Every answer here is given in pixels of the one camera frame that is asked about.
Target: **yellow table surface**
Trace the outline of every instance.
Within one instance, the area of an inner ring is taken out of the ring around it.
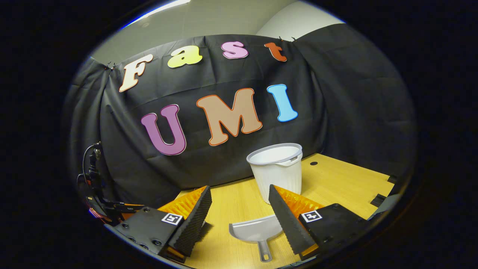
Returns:
[[[339,203],[364,219],[377,207],[370,202],[388,196],[393,184],[389,176],[321,154],[302,159],[302,196],[324,206]],[[182,191],[181,197],[190,191]],[[300,261],[285,234],[269,241],[272,261],[263,263],[257,244],[240,241],[229,234],[229,223],[273,215],[272,207],[259,192],[254,178],[211,187],[212,204],[206,222],[213,225],[202,242],[194,245],[185,265],[198,269],[272,269]]]

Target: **white wall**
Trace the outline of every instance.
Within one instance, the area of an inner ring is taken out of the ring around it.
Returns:
[[[292,3],[277,12],[256,35],[293,41],[316,29],[344,23],[324,10],[303,1]]]

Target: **dustpan handle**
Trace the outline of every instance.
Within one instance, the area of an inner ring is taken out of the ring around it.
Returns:
[[[259,245],[259,255],[261,256],[261,262],[270,262],[272,260],[271,251],[267,245],[267,240],[257,242]]]

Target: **blue letter i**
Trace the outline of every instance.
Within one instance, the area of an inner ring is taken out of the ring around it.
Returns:
[[[292,109],[291,103],[289,102],[289,97],[285,91],[287,86],[284,84],[277,84],[267,87],[267,91],[272,93],[279,109],[279,117],[277,120],[280,122],[288,122],[297,118],[298,113]]]

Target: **bucket rim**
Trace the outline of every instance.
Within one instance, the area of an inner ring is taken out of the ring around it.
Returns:
[[[258,163],[258,162],[253,162],[250,160],[250,158],[260,152],[263,152],[263,151],[266,151],[268,149],[271,149],[271,148],[276,148],[276,147],[282,147],[282,146],[293,146],[293,147],[296,147],[297,148],[297,152],[294,153],[293,155],[287,157],[287,158],[284,158],[282,160],[278,160],[278,161],[273,161],[273,162],[267,162],[267,163]],[[295,158],[297,156],[299,156],[300,154],[302,153],[302,146],[299,145],[299,144],[296,144],[296,143],[281,143],[281,144],[275,144],[275,145],[271,145],[271,146],[267,146],[267,147],[263,147],[263,148],[260,148],[258,150],[255,150],[251,153],[249,153],[249,155],[247,155],[246,157],[246,161],[249,163],[249,164],[252,164],[252,165],[256,165],[256,166],[266,166],[266,165],[271,165],[271,164],[276,164],[276,163],[282,163],[282,162],[285,162],[285,161],[288,161],[292,158]]]

